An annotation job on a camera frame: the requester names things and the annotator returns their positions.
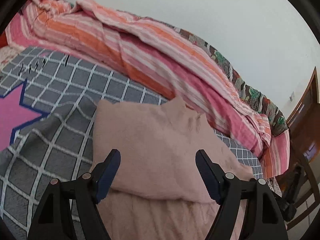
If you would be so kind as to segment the pink knit sweater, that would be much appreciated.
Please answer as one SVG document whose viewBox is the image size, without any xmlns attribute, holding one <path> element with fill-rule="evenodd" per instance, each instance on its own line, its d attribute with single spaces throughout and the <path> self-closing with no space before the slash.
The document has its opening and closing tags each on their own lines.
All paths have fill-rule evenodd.
<svg viewBox="0 0 320 240">
<path fill-rule="evenodd" d="M 101 100 L 93 127 L 93 164 L 112 149 L 120 167 L 98 204 L 112 239 L 204 239 L 219 209 L 202 181 L 195 154 L 241 180 L 253 178 L 217 137 L 205 115 L 181 98 L 162 105 Z"/>
</svg>

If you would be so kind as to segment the wooden door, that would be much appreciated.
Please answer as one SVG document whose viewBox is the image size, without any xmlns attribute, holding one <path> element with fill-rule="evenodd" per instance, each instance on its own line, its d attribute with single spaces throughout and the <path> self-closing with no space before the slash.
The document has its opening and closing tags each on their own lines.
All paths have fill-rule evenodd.
<svg viewBox="0 0 320 240">
<path fill-rule="evenodd" d="M 319 141 L 319 87 L 316 67 L 306 90 L 288 117 L 287 125 L 294 144 Z"/>
</svg>

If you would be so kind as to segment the floral patchwork quilt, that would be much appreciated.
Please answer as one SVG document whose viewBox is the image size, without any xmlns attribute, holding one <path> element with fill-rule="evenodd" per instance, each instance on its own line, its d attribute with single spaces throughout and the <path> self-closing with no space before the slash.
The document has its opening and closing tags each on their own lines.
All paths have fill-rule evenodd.
<svg viewBox="0 0 320 240">
<path fill-rule="evenodd" d="M 178 27 L 172 27 L 172 29 L 183 38 L 203 49 L 209 57 L 217 63 L 236 88 L 240 98 L 245 101 L 251 109 L 267 116 L 271 133 L 274 137 L 281 135 L 289 129 L 281 110 L 262 92 L 245 83 L 239 73 L 233 68 L 232 64 L 217 49 L 202 38 L 186 30 Z"/>
</svg>

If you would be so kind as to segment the grey checked blanket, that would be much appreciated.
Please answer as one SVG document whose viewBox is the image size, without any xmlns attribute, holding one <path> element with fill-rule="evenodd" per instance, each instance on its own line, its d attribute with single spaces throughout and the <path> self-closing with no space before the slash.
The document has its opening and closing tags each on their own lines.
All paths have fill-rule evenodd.
<svg viewBox="0 0 320 240">
<path fill-rule="evenodd" d="M 1 152 L 1 218 L 16 239 L 54 177 L 89 171 L 93 124 L 100 99 L 160 105 L 166 99 L 118 72 L 58 51 L 29 47 L 2 65 L 1 94 L 27 82 L 23 102 L 48 116 L 16 132 Z M 101 202 L 113 239 L 204 239 L 217 205 L 146 200 L 110 191 Z"/>
</svg>

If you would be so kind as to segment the floral bed sheet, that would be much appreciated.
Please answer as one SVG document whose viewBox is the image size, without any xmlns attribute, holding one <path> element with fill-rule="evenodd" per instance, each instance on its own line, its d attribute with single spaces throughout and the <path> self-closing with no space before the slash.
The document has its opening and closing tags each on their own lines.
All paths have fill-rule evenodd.
<svg viewBox="0 0 320 240">
<path fill-rule="evenodd" d="M 0 49 L 0 69 L 3 69 L 10 63 L 20 52 L 10 46 L 4 46 Z"/>
</svg>

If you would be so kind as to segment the pink orange striped quilt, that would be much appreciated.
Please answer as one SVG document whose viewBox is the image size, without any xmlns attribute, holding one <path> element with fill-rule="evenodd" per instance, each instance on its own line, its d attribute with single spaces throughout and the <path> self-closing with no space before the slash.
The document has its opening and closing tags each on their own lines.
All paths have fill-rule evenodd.
<svg viewBox="0 0 320 240">
<path fill-rule="evenodd" d="M 56 49 L 112 68 L 168 99 L 181 96 L 213 128 L 250 150 L 266 178 L 287 171 L 289 130 L 274 137 L 267 116 L 251 109 L 217 63 L 172 27 L 93 0 L 28 0 L 4 32 L 18 50 Z"/>
</svg>

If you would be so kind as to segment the white wall switch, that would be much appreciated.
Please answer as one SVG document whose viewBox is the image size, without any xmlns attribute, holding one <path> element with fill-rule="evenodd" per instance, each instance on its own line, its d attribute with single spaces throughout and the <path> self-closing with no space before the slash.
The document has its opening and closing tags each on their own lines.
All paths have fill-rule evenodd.
<svg viewBox="0 0 320 240">
<path fill-rule="evenodd" d="M 293 101 L 294 97 L 295 97 L 295 94 L 294 94 L 294 92 L 292 92 L 290 95 L 290 101 Z"/>
</svg>

